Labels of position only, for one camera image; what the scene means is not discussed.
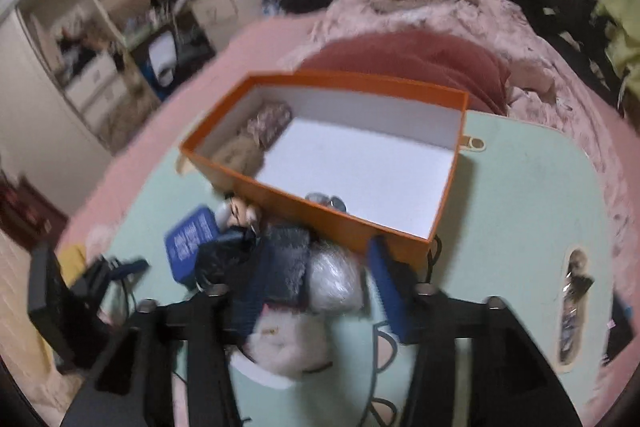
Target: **open cardboard box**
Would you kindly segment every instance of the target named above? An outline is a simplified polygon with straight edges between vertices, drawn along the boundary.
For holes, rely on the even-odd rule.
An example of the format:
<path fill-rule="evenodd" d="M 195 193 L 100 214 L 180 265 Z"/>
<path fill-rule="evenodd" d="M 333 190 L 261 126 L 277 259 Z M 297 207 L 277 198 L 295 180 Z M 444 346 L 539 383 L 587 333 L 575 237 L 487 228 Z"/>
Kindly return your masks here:
<path fill-rule="evenodd" d="M 256 74 L 180 149 L 221 190 L 356 253 L 382 233 L 396 259 L 422 269 L 453 178 L 467 99 L 462 91 L 386 76 Z M 286 102 L 293 120 L 255 178 L 212 162 L 264 102 Z M 306 201 L 310 192 L 338 196 L 348 214 Z"/>

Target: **clear plastic wrap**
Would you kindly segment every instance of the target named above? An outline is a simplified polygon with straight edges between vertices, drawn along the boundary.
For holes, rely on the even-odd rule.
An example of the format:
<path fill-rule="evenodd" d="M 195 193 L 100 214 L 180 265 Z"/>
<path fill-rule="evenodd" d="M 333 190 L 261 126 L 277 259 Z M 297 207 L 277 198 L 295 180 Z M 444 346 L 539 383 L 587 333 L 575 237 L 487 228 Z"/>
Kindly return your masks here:
<path fill-rule="evenodd" d="M 330 241 L 311 245 L 306 281 L 312 311 L 344 313 L 362 309 L 362 271 L 345 248 Z"/>

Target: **screw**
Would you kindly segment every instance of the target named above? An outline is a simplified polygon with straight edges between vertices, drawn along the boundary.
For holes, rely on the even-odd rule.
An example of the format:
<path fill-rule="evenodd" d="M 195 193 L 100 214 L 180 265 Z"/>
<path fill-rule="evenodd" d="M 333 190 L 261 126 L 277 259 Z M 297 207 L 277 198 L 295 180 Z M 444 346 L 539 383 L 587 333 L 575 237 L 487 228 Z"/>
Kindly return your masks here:
<path fill-rule="evenodd" d="M 502 299 L 499 297 L 489 297 L 486 301 L 486 305 L 490 310 L 503 310 L 507 307 Z"/>
<path fill-rule="evenodd" d="M 436 293 L 438 293 L 438 289 L 431 283 L 420 282 L 415 285 L 415 292 L 418 295 L 436 295 Z"/>
<path fill-rule="evenodd" d="M 212 284 L 206 290 L 206 294 L 209 297 L 220 297 L 229 291 L 229 286 L 226 284 Z"/>
<path fill-rule="evenodd" d="M 143 299 L 138 304 L 137 310 L 140 313 L 151 313 L 156 308 L 158 308 L 158 301 L 154 301 L 153 299 Z"/>

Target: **pink blanket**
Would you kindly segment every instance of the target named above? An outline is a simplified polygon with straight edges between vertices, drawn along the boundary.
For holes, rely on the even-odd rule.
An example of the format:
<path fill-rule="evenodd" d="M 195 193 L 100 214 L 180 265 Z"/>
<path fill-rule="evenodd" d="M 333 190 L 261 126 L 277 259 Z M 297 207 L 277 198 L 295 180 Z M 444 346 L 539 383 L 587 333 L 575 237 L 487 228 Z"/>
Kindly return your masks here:
<path fill-rule="evenodd" d="M 502 57 L 512 71 L 510 116 L 557 128 L 585 150 L 600 176 L 610 217 L 616 288 L 628 304 L 640 309 L 634 211 L 625 173 L 598 110 L 607 115 L 610 125 L 616 121 L 609 107 L 596 107 L 590 92 L 564 60 L 535 35 L 520 9 L 505 0 L 480 0 L 478 7 L 466 2 L 441 4 L 384 16 L 372 12 L 367 0 L 338 0 L 321 16 L 275 18 L 252 25 L 175 93 L 128 150 L 112 162 L 92 197 L 72 220 L 61 244 L 84 243 L 96 225 L 119 223 L 149 173 L 185 129 L 249 71 L 295 68 L 328 42 L 411 26 L 469 39 Z M 544 100 L 557 97 L 556 103 L 543 102 L 537 92 Z M 640 140 L 625 136 L 631 137 L 620 146 L 640 150 Z M 638 159 L 629 152 L 625 159 L 635 161 L 630 165 L 638 165 Z M 636 178 L 630 169 L 627 175 Z M 640 197 L 639 187 L 640 182 L 634 186 L 636 198 Z M 638 318 L 636 313 L 636 330 L 640 330 Z M 587 410 L 580 411 L 587 427 L 609 409 L 638 360 L 640 341 L 635 341 L 601 370 L 593 399 Z"/>

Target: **desk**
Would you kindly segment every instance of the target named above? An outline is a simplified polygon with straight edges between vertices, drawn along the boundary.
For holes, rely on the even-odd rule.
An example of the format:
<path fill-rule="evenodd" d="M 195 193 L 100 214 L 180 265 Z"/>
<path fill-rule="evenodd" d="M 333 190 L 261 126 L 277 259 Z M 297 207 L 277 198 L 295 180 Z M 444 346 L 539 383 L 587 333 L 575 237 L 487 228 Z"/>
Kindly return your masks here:
<path fill-rule="evenodd" d="M 558 132 L 516 120 L 468 112 L 465 134 L 485 143 L 463 151 L 438 226 L 442 256 L 434 281 L 450 296 L 506 299 L 548 359 L 556 357 L 566 256 L 580 246 L 595 283 L 588 294 L 582 346 L 560 380 L 580 411 L 591 397 L 607 338 L 612 299 L 610 241 L 604 201 L 587 156 Z M 108 255 L 146 257 L 152 268 L 135 289 L 138 299 L 180 301 L 185 288 L 171 277 L 163 236 L 199 204 L 215 208 L 197 172 L 175 173 L 177 150 L 146 181 Z M 377 426 L 399 413 L 413 347 L 389 335 L 377 290 L 369 280 L 370 312 L 328 325 L 333 367 L 296 383 L 269 375 L 236 352 L 231 377 L 243 418 L 261 426 Z M 460 341 L 455 425 L 466 425 L 468 342 Z M 184 354 L 177 370 L 183 376 Z"/>

